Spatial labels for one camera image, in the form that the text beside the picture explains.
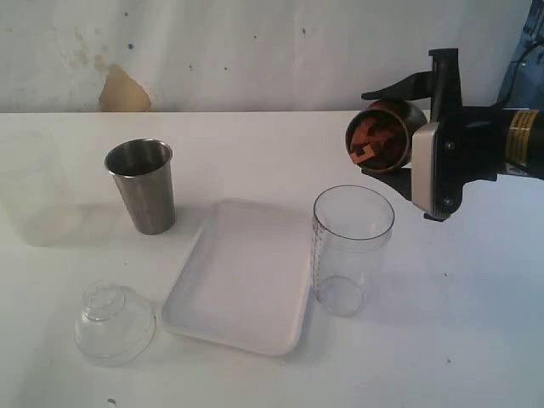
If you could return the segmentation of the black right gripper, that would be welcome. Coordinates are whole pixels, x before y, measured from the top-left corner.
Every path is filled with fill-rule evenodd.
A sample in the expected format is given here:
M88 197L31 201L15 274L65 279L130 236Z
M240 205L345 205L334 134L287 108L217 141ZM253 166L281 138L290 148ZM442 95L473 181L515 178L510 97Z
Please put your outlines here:
M475 181L497 181L505 163L507 122L510 114L500 107L462 104L461 76L456 48L428 52L433 72L414 73L377 91L363 93L363 100L419 100L431 96L431 118L438 123L433 137L433 175L430 208L424 217L446 220L462 204L463 188ZM411 194L411 169L375 171L361 168L399 193Z

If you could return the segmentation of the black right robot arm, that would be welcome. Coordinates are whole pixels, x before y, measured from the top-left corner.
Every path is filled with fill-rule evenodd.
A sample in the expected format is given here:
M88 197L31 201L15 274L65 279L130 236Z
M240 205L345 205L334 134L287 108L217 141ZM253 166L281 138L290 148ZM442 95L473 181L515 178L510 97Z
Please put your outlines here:
M420 208L446 220L465 184L500 174L542 179L543 113L462 103L458 51L429 51L432 68L363 93L371 101L348 125L352 163Z

